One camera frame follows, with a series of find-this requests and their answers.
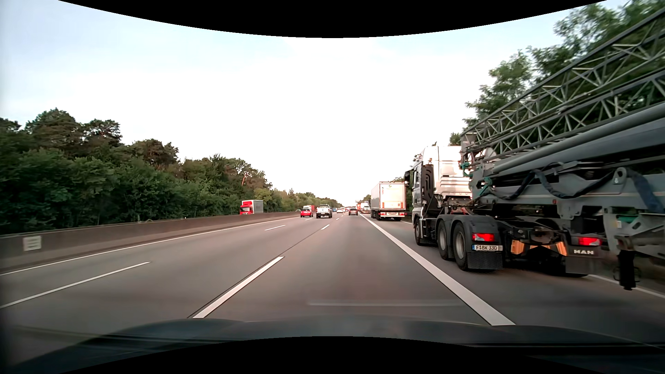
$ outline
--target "car hood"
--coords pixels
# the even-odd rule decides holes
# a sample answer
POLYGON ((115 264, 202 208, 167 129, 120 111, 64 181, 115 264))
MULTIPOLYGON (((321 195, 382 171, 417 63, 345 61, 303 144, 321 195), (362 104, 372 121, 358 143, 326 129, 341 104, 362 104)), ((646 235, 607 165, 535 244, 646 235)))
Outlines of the car hood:
MULTIPOLYGON (((254 339, 316 336, 413 339, 480 348, 518 347, 520 354, 533 357, 538 356, 538 349, 540 352, 545 349, 551 354, 553 350, 561 348, 579 351, 600 347, 604 352, 609 352, 609 349, 625 352, 643 348, 649 352, 642 350, 640 353, 663 352, 662 345, 655 347, 588 331, 535 325, 487 326, 375 315, 318 315, 270 321, 177 319, 94 337, 10 367, 8 373, 62 373, 178 348, 254 339)), ((665 363, 665 356, 660 356, 662 358, 657 365, 665 363)))

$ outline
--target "license plate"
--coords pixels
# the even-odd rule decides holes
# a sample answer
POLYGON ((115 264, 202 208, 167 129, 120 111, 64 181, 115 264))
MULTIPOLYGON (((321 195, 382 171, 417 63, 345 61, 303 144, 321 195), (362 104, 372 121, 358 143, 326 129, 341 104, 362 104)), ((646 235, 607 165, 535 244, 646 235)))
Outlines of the license plate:
POLYGON ((473 245, 473 250, 474 251, 498 252, 498 251, 501 250, 501 246, 488 246, 486 244, 474 244, 473 245))

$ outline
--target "white dashed line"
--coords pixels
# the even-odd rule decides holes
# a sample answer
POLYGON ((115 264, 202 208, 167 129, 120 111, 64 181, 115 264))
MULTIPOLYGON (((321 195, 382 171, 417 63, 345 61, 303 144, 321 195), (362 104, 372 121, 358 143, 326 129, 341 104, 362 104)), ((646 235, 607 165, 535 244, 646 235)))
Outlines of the white dashed line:
MULTIPOLYGON (((286 225, 277 226, 277 227, 273 227, 273 228, 280 228, 280 227, 284 227, 284 226, 286 226, 286 225)), ((264 231, 272 230, 273 228, 267 228, 267 229, 265 229, 264 231)))
POLYGON ((30 300, 30 299, 35 299, 36 297, 39 297, 39 296, 48 295, 49 293, 53 293, 53 292, 56 292, 56 291, 60 291, 61 289, 65 289, 65 288, 73 287, 73 286, 75 286, 75 285, 78 285, 78 284, 81 284, 81 283, 85 283, 85 282, 87 282, 87 281, 96 280, 96 279, 99 279, 99 278, 101 278, 101 277, 105 277, 105 276, 110 276, 111 274, 119 273, 119 272, 122 272, 122 271, 124 271, 124 270, 129 270, 129 269, 131 269, 131 268, 135 268, 135 267, 137 267, 137 266, 141 266, 141 265, 145 265, 145 264, 149 264, 149 263, 150 263, 150 262, 148 261, 148 262, 144 262, 144 263, 142 263, 142 264, 136 264, 136 265, 133 265, 133 266, 128 266, 127 268, 123 268, 123 269, 120 269, 120 270, 116 270, 116 271, 114 271, 114 272, 110 272, 110 273, 102 274, 101 276, 96 276, 96 277, 88 278, 88 279, 86 279, 86 280, 78 281, 78 282, 76 282, 76 283, 72 283, 72 284, 64 285, 64 286, 62 286, 62 287, 58 287, 58 288, 52 289, 51 291, 46 291, 46 292, 38 293, 37 295, 32 295, 32 296, 26 297, 25 299, 20 299, 20 300, 17 300, 17 301, 12 301, 12 302, 9 303, 9 304, 5 304, 5 305, 0 306, 0 309, 3 309, 3 308, 5 308, 5 307, 9 307, 9 306, 12 306, 12 305, 15 305, 15 304, 18 304, 18 303, 22 303, 22 302, 24 302, 24 301, 28 301, 28 300, 30 300))
POLYGON ((105 252, 100 252, 98 254, 89 254, 86 256, 81 256, 81 257, 76 257, 76 258, 70 258, 68 260, 62 260, 62 261, 57 261, 57 262, 51 262, 49 264, 44 264, 44 265, 37 265, 33 266, 31 268, 25 268, 25 269, 19 269, 19 270, 14 270, 13 272, 7 272, 7 273, 2 273, 0 276, 7 276, 9 274, 14 274, 14 273, 20 273, 20 272, 25 272, 26 270, 32 270, 32 269, 37 269, 37 268, 43 268, 45 266, 51 266, 55 264, 61 264, 63 262, 69 262, 69 261, 74 261, 74 260, 80 260, 82 258, 87 258, 87 257, 92 257, 92 256, 99 256, 100 254, 109 254, 111 252, 117 252, 117 251, 124 251, 124 250, 129 250, 131 248, 137 248, 137 247, 142 247, 142 246, 149 246, 150 244, 159 244, 159 243, 164 243, 164 242, 170 242, 171 240, 178 240, 178 239, 184 239, 184 238, 190 238, 192 236, 198 236, 198 235, 205 235, 205 234, 212 234, 214 232, 220 232, 220 231, 226 231, 226 230, 234 230, 237 228, 243 228, 243 227, 248 227, 248 226, 254 226, 254 225, 260 225, 260 224, 267 224, 269 222, 275 222, 275 221, 282 221, 282 220, 292 220, 295 217, 290 217, 290 218, 281 218, 279 220, 272 220, 272 221, 264 221, 264 222, 257 222, 255 224, 247 224, 247 225, 242 225, 242 226, 235 226, 235 227, 230 227, 230 228, 222 228, 218 230, 213 230, 213 231, 207 231, 207 232, 200 232, 198 234, 190 234, 190 235, 185 235, 185 236, 178 236, 177 238, 170 238, 170 239, 164 239, 164 240, 158 240, 156 242, 150 242, 150 243, 143 243, 143 244, 137 244, 135 246, 129 246, 129 247, 124 247, 124 248, 118 248, 117 250, 110 250, 110 251, 105 251, 105 252))
POLYGON ((207 316, 208 314, 212 313, 213 310, 217 309, 221 304, 223 304, 225 301, 231 298, 231 296, 235 295, 238 291, 243 289, 246 285, 249 284, 249 282, 255 280, 258 276, 260 276, 263 272, 268 270, 272 265, 275 265, 279 260, 283 259, 284 257, 278 257, 275 258, 274 260, 270 261, 266 266, 263 266, 261 269, 257 270, 254 274, 250 275, 246 280, 243 280, 240 282, 237 286, 231 288, 227 293, 223 294, 219 299, 215 300, 212 302, 212 304, 208 305, 205 307, 205 309, 201 310, 198 312, 195 316, 192 318, 203 318, 207 316))

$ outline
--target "red truck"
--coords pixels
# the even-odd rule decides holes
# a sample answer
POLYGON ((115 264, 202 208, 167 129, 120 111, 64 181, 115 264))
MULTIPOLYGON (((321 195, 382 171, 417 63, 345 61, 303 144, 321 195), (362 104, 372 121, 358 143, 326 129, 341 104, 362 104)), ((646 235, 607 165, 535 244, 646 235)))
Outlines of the red truck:
POLYGON ((263 213, 263 200, 243 200, 240 205, 240 214, 263 213))
POLYGON ((300 209, 300 217, 313 217, 314 216, 314 211, 316 210, 316 207, 313 205, 305 205, 303 206, 302 209, 300 209))

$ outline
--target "forest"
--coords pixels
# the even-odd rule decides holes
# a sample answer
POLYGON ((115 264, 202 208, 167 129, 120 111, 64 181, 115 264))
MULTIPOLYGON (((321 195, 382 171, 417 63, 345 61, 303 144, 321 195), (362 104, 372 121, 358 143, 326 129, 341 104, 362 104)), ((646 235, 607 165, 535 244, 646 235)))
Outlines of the forest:
POLYGON ((58 108, 24 126, 0 118, 0 234, 238 214, 250 199, 266 212, 342 206, 275 189, 239 158, 181 161, 170 142, 121 140, 117 122, 79 123, 58 108))

